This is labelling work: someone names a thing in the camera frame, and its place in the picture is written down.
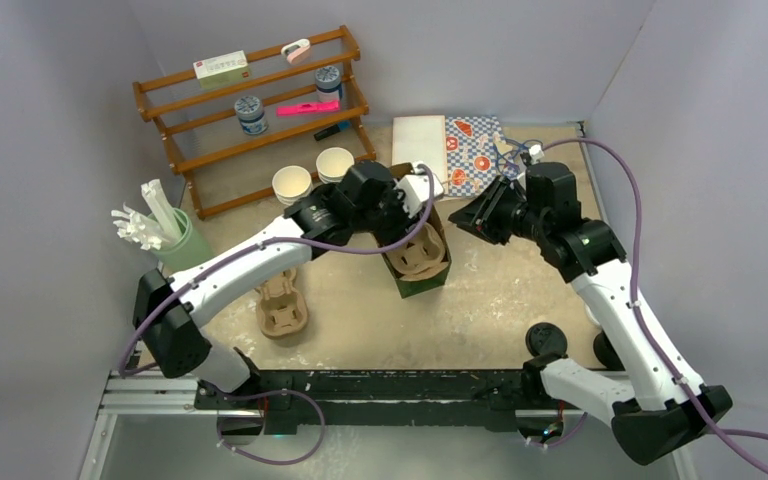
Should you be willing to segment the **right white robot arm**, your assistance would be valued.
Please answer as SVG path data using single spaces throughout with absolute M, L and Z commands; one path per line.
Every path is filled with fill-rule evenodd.
M 632 286 L 632 266 L 613 230 L 583 217 L 575 175 L 562 163 L 539 163 L 522 181 L 497 176 L 449 217 L 459 229 L 493 245 L 516 236 L 533 241 L 584 301 L 618 355 L 630 382 L 590 371 L 560 353 L 523 365 L 521 392 L 536 407 L 562 400 L 608 425 L 624 453 L 648 465 L 701 437 L 706 417 L 732 407 L 727 390 L 708 386 L 692 368 L 673 373 L 681 359 Z

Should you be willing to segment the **green paper bag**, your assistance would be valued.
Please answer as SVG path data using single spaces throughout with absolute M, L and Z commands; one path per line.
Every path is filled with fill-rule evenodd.
M 382 259 L 402 299 L 444 286 L 452 260 L 437 207 L 421 232 Z

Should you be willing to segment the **brown pulp cup carrier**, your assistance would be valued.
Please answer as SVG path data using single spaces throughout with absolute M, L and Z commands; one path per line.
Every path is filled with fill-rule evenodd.
M 431 279 L 449 266 L 447 245 L 430 224 L 404 246 L 385 253 L 384 258 L 395 277 L 408 282 Z

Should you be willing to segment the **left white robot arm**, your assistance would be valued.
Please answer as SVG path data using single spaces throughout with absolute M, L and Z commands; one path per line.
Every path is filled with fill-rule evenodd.
M 375 161 L 351 166 L 337 183 L 324 183 L 295 201 L 263 230 L 237 246 L 168 278 L 160 270 L 137 283 L 133 325 L 152 366 L 164 377 L 187 374 L 211 384 L 232 408 L 252 405 L 259 373 L 244 354 L 212 340 L 204 328 L 242 295 L 326 252 L 360 254 L 348 243 L 369 233 L 373 254 L 405 245 L 428 221 L 444 191 L 431 168 L 410 165 L 396 177 Z

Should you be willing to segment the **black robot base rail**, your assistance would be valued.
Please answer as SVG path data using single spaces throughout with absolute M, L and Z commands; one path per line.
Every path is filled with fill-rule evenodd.
M 568 403 L 525 383 L 518 369 L 264 370 L 259 392 L 223 395 L 201 381 L 194 406 L 229 415 L 263 415 L 269 434 L 293 434 L 324 420 L 329 426 L 482 427 L 548 442 L 572 432 Z

